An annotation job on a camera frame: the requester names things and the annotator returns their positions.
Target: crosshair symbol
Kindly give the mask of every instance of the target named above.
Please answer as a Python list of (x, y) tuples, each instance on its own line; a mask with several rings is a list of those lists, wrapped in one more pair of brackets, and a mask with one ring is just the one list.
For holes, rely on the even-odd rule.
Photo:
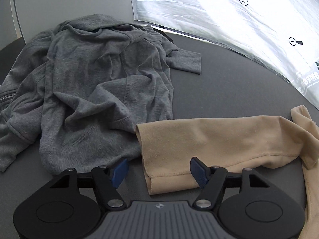
[(293, 46), (296, 46), (296, 44), (297, 44), (296, 40), (295, 40), (293, 37), (290, 37), (290, 38), (289, 38), (289, 43), (290, 43), (291, 45), (293, 45)]
[(239, 0), (242, 5), (248, 5), (248, 0)]

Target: beige garment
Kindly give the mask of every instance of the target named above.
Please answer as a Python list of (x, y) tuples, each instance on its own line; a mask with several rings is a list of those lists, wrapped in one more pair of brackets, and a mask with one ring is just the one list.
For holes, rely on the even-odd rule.
[(207, 166), (229, 172), (260, 165), (277, 168), (301, 157), (307, 192), (306, 224), (299, 239), (319, 238), (319, 128), (303, 105), (281, 116), (181, 119), (139, 124), (149, 194), (197, 187), (189, 163), (197, 156)]

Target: ribbed gray panel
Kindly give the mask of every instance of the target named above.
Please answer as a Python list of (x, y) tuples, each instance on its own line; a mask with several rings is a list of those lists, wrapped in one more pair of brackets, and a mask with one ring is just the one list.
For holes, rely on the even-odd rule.
[(187, 201), (133, 201), (111, 212), (86, 239), (235, 239), (209, 212), (192, 209)]

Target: zipper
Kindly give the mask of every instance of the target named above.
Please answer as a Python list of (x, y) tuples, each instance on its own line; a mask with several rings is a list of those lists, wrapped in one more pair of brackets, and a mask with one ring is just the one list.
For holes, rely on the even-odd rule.
[(0, 103), (8, 100), (8, 99), (12, 99), (16, 94), (15, 93), (11, 93), (11, 94), (7, 94), (3, 97), (0, 98)]

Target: round black disc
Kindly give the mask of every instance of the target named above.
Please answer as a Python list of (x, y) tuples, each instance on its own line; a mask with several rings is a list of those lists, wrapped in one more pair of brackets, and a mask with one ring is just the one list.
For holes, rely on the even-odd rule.
[(21, 203), (13, 214), (13, 223), (23, 238), (77, 239), (90, 233), (100, 217), (95, 201), (58, 188)]
[(218, 217), (232, 235), (243, 239), (290, 239), (301, 231), (305, 219), (303, 209), (288, 196), (262, 192), (226, 199)]

